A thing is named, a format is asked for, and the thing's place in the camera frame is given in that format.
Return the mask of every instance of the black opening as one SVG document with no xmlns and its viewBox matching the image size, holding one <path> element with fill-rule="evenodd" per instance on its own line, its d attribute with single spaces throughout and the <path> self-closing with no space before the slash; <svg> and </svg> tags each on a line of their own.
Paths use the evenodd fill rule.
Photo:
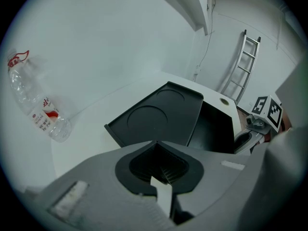
<svg viewBox="0 0 308 231">
<path fill-rule="evenodd" d="M 234 142 L 234 151 L 246 144 L 251 139 L 251 137 L 251 133 L 243 133 L 240 137 L 238 137 Z"/>
<path fill-rule="evenodd" d="M 134 176 L 150 184 L 151 177 L 172 184 L 188 171 L 188 163 L 159 144 L 134 158 L 129 169 Z"/>
<path fill-rule="evenodd" d="M 229 102 L 223 98 L 220 98 L 220 101 L 224 104 L 224 105 L 229 105 Z"/>
<path fill-rule="evenodd" d="M 203 102 L 189 147 L 233 154 L 234 134 L 232 118 Z"/>
</svg>

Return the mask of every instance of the white surface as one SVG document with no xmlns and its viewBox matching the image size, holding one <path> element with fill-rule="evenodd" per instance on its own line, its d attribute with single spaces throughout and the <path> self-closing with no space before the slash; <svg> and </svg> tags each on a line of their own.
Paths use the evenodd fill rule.
<svg viewBox="0 0 308 231">
<path fill-rule="evenodd" d="M 249 37 L 261 37 L 261 45 L 254 72 L 239 106 L 248 111 L 250 103 L 262 95 L 272 95 L 277 99 L 276 89 L 291 73 L 304 52 L 304 45 L 286 22 L 282 25 L 280 47 L 276 50 L 279 26 L 278 9 L 263 0 L 216 0 L 213 34 L 196 82 L 213 90 L 222 89 L 234 67 L 242 33 L 247 29 Z M 199 31 L 196 32 L 187 78 L 192 79 L 196 65 L 205 54 L 208 39 L 209 35 L 205 37 Z M 242 73 L 237 70 L 235 81 L 244 81 Z M 230 85 L 227 94 L 233 93 L 234 86 Z"/>
<path fill-rule="evenodd" d="M 73 117 L 163 67 L 184 76 L 193 37 L 165 0 L 28 0 L 4 50 L 30 50 L 46 93 Z"/>
<path fill-rule="evenodd" d="M 167 217 L 170 216 L 172 202 L 172 186 L 163 184 L 153 176 L 151 177 L 151 186 L 157 190 L 157 204 L 162 208 Z"/>
<path fill-rule="evenodd" d="M 74 128 L 70 137 L 63 143 L 51 143 L 57 177 L 91 156 L 118 149 L 119 146 L 104 125 L 168 81 L 203 94 L 204 101 L 232 117 L 234 134 L 241 131 L 238 113 L 232 100 L 226 98 L 230 103 L 226 106 L 219 100 L 220 97 L 225 98 L 221 94 L 175 75 L 158 72 L 109 94 L 71 120 Z"/>
<path fill-rule="evenodd" d="M 207 0 L 198 0 L 201 5 L 201 12 L 204 20 L 204 31 L 205 35 L 208 35 L 211 31 L 210 20 L 207 14 Z"/>
</svg>

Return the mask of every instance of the ladder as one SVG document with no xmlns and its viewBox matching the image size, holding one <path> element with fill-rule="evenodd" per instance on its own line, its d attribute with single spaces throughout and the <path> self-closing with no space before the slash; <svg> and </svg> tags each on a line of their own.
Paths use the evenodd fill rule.
<svg viewBox="0 0 308 231">
<path fill-rule="evenodd" d="M 244 51 L 245 43 L 246 43 L 247 41 L 250 41 L 251 43 L 255 44 L 255 51 L 254 51 L 254 54 L 253 54 L 253 55 L 252 55 L 252 54 L 249 54 L 249 53 L 246 52 L 246 51 Z M 241 100 L 242 95 L 244 94 L 244 92 L 245 92 L 245 90 L 246 90 L 246 87 L 247 87 L 247 85 L 248 85 L 248 82 L 249 82 L 250 76 L 251 76 L 251 74 L 252 74 L 252 71 L 254 70 L 255 63 L 256 63 L 256 60 L 257 60 L 257 56 L 258 56 L 258 52 L 259 52 L 259 48 L 260 48 L 260 42 L 261 42 L 261 37 L 259 37 L 258 40 L 255 41 L 254 39 L 247 37 L 247 35 L 246 35 L 246 30 L 244 31 L 244 39 L 243 39 L 243 44 L 242 44 L 242 48 L 241 48 L 240 55 L 239 55 L 239 57 L 238 57 L 238 59 L 237 59 L 237 61 L 236 61 L 236 64 L 235 64 L 235 66 L 234 66 L 234 68 L 233 68 L 233 70 L 232 70 L 232 72 L 231 72 L 231 75 L 230 75 L 230 77 L 229 77 L 229 79 L 228 79 L 226 85 L 224 86 L 224 88 L 223 88 L 222 91 L 221 91 L 221 94 L 222 94 L 222 95 L 225 95 L 226 97 L 228 97 L 228 98 L 230 98 L 230 99 L 232 99 L 232 100 L 235 102 L 235 105 L 237 105 L 237 104 L 239 103 L 239 101 Z M 251 62 L 251 64 L 250 64 L 249 70 L 247 70 L 247 69 L 245 69 L 245 68 L 239 66 L 239 63 L 240 63 L 240 61 L 241 61 L 241 58 L 242 58 L 243 53 L 244 53 L 245 55 L 247 55 L 247 56 L 249 56 L 249 57 L 252 58 L 252 62 Z M 244 72 L 247 73 L 247 75 L 246 75 L 246 80 L 245 80 L 245 82 L 244 82 L 243 85 L 240 85 L 239 83 L 237 83 L 237 82 L 235 82 L 234 80 L 232 80 L 233 73 L 234 73 L 234 71 L 235 71 L 237 68 L 240 68 L 241 70 L 243 70 Z M 225 90 L 227 89 L 227 87 L 229 86 L 230 82 L 232 82 L 232 83 L 238 85 L 238 86 L 241 88 L 241 91 L 240 91 L 240 93 L 239 93 L 239 95 L 238 95 L 238 97 L 237 97 L 236 99 L 234 99 L 234 98 L 232 98 L 232 97 L 229 97 L 229 96 L 227 96 L 226 94 L 224 94 L 224 92 L 225 92 Z"/>
</svg>

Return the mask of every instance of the white label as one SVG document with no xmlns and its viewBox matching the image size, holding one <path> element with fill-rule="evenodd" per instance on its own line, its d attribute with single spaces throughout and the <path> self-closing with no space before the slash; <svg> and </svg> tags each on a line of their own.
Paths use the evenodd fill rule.
<svg viewBox="0 0 308 231">
<path fill-rule="evenodd" d="M 229 161 L 221 161 L 221 165 L 226 166 L 226 167 L 231 167 L 237 170 L 243 170 L 245 168 L 245 165 L 243 164 L 237 164 L 237 163 L 233 163 L 233 162 L 229 162 Z"/>
<path fill-rule="evenodd" d="M 167 217 L 169 217 L 171 211 L 171 202 L 172 202 L 172 186 L 169 184 L 165 185 L 161 183 L 153 176 L 151 177 L 150 184 L 151 186 L 156 187 L 158 206 L 160 206 L 163 212 L 167 215 Z"/>
<path fill-rule="evenodd" d="M 59 116 L 59 111 L 46 97 L 40 101 L 36 108 L 29 114 L 29 118 L 43 131 L 50 130 Z"/>
<path fill-rule="evenodd" d="M 66 220 L 69 218 L 70 214 L 76 207 L 79 200 L 86 193 L 89 184 L 84 181 L 77 181 L 69 190 L 68 193 L 64 195 L 52 208 L 51 212 L 57 217 Z"/>
</svg>

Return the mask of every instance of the bottle label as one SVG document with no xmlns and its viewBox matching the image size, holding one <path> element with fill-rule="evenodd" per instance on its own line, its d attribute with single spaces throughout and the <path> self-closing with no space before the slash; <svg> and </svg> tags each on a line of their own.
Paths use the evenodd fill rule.
<svg viewBox="0 0 308 231">
<path fill-rule="evenodd" d="M 48 97 L 44 98 L 29 114 L 29 118 L 43 131 L 51 130 L 58 116 L 59 111 L 50 102 Z"/>
<path fill-rule="evenodd" d="M 26 51 L 25 53 L 17 53 L 12 56 L 12 58 L 8 61 L 8 71 L 13 68 L 16 64 L 19 62 L 23 62 L 25 59 L 27 59 L 29 55 L 29 51 Z"/>
</svg>

